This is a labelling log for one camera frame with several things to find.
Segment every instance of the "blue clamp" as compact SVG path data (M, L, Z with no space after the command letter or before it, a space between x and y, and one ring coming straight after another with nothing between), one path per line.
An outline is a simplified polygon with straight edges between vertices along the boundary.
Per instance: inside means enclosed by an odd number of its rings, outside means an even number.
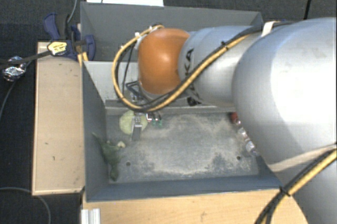
M76 25L72 25L72 38L69 40L67 34L67 19L68 15L50 13L43 19L44 29L51 36L52 41L62 40L67 43L67 52L63 53L62 57L77 60L78 54L87 52L88 59L93 60L96 51L94 36L86 35L84 40L81 40L81 33Z

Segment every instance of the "black floor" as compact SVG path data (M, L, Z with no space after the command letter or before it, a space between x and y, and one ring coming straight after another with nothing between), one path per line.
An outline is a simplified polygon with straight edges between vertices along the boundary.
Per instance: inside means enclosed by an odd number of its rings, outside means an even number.
M43 17L50 12L69 13L73 3L74 0L0 0L0 58L34 54L37 41L48 38ZM260 11L265 21L297 21L303 17L306 0L164 0L164 4ZM336 16L336 0L312 1L309 18L324 16ZM73 23L79 21L77 8ZM0 122L0 187L31 188L34 72L31 64L25 77L16 83ZM0 79L0 104L9 86ZM79 195L48 196L46 201L52 223L79 222ZM40 201L25 193L0 191L0 223L47 223L47 213Z

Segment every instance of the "dusty bin floor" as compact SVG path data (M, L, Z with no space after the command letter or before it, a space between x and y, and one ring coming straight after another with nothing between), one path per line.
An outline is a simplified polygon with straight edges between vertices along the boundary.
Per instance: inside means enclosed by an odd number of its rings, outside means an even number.
M162 128L149 124L131 141L107 115L107 137L124 141L117 183L248 176L259 173L226 114L164 115Z

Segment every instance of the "wooden table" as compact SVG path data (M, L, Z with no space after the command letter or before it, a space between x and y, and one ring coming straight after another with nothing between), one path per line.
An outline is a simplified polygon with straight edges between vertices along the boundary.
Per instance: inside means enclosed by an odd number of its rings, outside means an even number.
M38 52L46 43L38 44ZM32 192L34 195L80 192L84 180L81 69L61 57L37 61ZM236 192L146 200L87 203L100 208L101 223L253 224L277 190ZM287 198L273 223L305 224L302 211Z

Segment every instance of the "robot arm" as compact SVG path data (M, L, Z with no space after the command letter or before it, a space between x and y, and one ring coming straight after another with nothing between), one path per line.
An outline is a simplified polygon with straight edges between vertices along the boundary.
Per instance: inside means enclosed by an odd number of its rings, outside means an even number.
M147 99L165 96L162 103L185 83L178 95L235 107L262 158L286 185L335 148L335 53L335 18L279 25L263 36L244 26L157 29L140 42L139 85ZM335 223L336 182L334 162L294 195L309 223Z

